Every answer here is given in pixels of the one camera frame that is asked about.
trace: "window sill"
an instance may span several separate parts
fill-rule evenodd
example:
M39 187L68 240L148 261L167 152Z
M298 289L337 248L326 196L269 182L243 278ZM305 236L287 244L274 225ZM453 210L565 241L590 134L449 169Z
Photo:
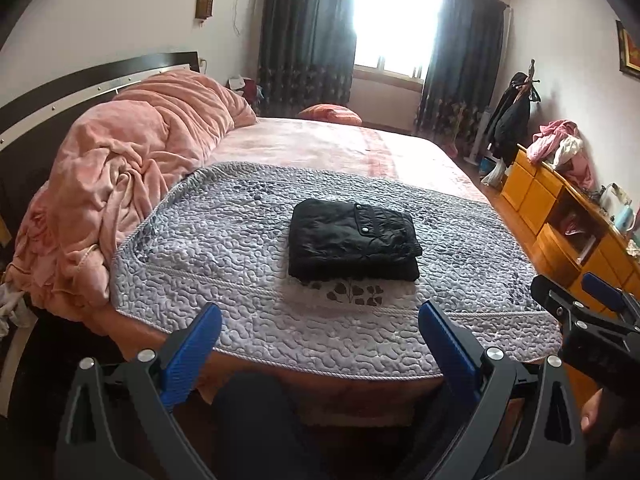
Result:
M389 86L405 88L413 92L422 92L422 86L424 85L422 79L414 79L394 72L380 72L380 70L376 70L375 68L360 65L353 67L353 77L354 79L364 79L366 81L375 81Z

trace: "orange wooden dresser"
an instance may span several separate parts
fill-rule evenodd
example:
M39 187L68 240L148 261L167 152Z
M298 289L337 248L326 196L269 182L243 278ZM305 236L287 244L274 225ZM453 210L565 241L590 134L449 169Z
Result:
M615 317L582 290L582 277L587 272L640 298L640 265L626 253L627 241L600 208L562 175L544 162L532 165L523 147L511 167L502 196L536 237L536 249L551 269L548 276L585 306L603 316ZM566 234L569 217L583 232ZM575 397L582 405L595 392L595 383L569 369Z

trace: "metal bolt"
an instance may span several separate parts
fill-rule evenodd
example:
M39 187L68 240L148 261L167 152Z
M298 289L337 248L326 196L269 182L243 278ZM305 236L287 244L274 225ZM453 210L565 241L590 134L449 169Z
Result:
M95 361L91 357L85 357L80 361L79 367L82 368L82 370L90 370L94 365Z
M138 361L140 362L148 363L149 361L152 361L155 358L156 358L156 353L149 348L138 352Z
M557 355L550 355L546 358L546 362L549 363L553 368L559 368L562 366L562 359Z
M492 346L491 348L486 349L486 355L489 359L493 361L499 361L504 357L504 352L500 350L496 346Z

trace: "dark pants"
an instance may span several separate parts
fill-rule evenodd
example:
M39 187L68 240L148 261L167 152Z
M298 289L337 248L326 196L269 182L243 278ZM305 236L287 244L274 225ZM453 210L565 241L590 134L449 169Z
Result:
M277 379L242 372L213 405L220 480L329 480L319 451ZM407 456L394 480L424 480L468 415L452 409L445 386L416 405Z

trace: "striped pillow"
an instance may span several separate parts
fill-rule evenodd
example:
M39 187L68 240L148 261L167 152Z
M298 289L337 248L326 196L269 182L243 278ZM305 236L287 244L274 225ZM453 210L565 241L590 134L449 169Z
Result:
M324 123L362 126L362 119L355 112L340 105L314 105L298 114L299 119L322 121Z

